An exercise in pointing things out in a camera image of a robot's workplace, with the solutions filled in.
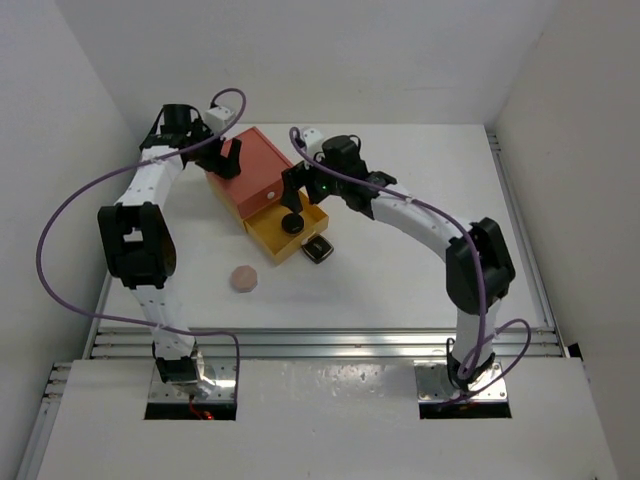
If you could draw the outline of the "red top drawer unit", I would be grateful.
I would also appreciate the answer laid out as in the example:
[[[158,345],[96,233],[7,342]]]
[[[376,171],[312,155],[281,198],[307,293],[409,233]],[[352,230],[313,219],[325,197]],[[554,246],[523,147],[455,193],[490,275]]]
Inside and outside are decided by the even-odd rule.
[[[206,179],[213,192],[242,224],[281,198],[281,173],[293,164],[258,127],[251,127],[227,140],[222,148],[225,156],[237,140],[241,142],[238,150],[240,174],[232,179],[223,179],[214,173],[206,173]]]

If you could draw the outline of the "black round jar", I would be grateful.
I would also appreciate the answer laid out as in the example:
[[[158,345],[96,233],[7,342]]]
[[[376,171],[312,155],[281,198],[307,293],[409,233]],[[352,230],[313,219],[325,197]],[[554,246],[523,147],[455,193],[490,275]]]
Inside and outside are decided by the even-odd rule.
[[[289,213],[282,217],[281,228],[288,235],[298,235],[304,230],[304,218],[295,213]]]

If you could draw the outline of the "black square compact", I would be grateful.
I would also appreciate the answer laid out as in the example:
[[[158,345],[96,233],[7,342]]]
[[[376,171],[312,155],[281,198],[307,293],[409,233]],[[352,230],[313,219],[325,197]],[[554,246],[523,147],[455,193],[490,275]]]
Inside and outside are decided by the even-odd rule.
[[[315,235],[301,246],[301,250],[314,264],[320,264],[334,252],[334,247],[322,235]]]

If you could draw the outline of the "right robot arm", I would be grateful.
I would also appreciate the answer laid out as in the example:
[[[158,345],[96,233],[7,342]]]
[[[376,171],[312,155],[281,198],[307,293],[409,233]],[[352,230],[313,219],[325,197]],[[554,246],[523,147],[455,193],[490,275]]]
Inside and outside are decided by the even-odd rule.
[[[446,293],[457,309],[447,374],[454,389],[468,392],[495,358],[489,331],[515,278],[498,223],[488,217],[464,223],[419,200],[395,177],[367,167],[356,135],[325,138],[315,129],[293,127],[289,140],[301,157],[282,173],[280,203],[291,214],[301,213],[303,196],[312,205],[339,197],[349,209],[396,228],[443,261]]]

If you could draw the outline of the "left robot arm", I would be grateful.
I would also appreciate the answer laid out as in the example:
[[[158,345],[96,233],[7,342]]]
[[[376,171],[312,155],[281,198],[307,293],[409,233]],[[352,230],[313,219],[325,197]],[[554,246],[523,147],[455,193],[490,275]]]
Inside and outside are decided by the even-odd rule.
[[[210,395],[216,382],[174,289],[177,253],[163,206],[188,162],[206,170],[222,163],[219,135],[236,118],[234,110],[217,104],[205,113],[164,105],[140,145],[140,167],[129,186],[97,215],[108,270],[130,290],[150,325],[162,382],[191,398]]]

